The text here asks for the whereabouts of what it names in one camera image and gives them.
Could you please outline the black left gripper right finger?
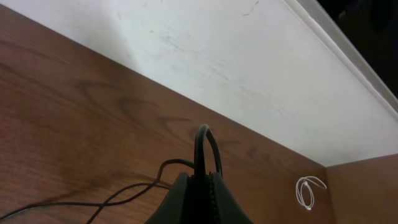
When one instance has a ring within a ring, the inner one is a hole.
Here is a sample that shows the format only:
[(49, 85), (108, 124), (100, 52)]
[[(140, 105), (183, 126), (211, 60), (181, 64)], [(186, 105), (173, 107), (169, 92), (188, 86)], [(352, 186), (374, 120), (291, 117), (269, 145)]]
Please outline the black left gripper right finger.
[(210, 200), (216, 224), (253, 224), (219, 173), (209, 174)]

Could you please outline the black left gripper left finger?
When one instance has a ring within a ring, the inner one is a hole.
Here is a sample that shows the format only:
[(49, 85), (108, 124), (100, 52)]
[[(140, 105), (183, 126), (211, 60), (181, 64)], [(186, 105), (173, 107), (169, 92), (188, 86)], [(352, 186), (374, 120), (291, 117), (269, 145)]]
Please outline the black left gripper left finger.
[(182, 219), (189, 175), (181, 172), (171, 189), (145, 224), (179, 224)]

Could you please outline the cardboard panel right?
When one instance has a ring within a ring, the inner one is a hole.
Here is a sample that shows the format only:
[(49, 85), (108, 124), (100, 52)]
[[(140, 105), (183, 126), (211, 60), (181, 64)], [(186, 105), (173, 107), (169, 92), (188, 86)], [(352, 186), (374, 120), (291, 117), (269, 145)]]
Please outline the cardboard panel right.
[(326, 169), (337, 223), (397, 224), (397, 155)]

